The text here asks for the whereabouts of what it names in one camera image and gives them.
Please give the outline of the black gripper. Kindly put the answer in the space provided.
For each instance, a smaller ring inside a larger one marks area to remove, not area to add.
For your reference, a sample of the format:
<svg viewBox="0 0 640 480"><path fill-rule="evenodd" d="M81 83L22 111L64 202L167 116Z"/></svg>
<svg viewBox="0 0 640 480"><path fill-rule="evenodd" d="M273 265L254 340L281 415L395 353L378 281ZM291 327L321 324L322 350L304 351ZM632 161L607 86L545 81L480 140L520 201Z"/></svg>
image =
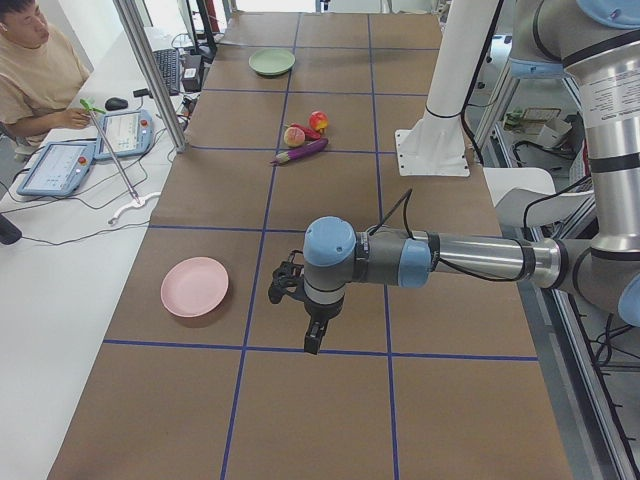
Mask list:
<svg viewBox="0 0 640 480"><path fill-rule="evenodd" d="M309 326L304 337L305 353L312 355L319 353L329 322L341 313L343 304L343 298L330 304L320 304L312 300L305 301L305 311L310 316Z"/></svg>

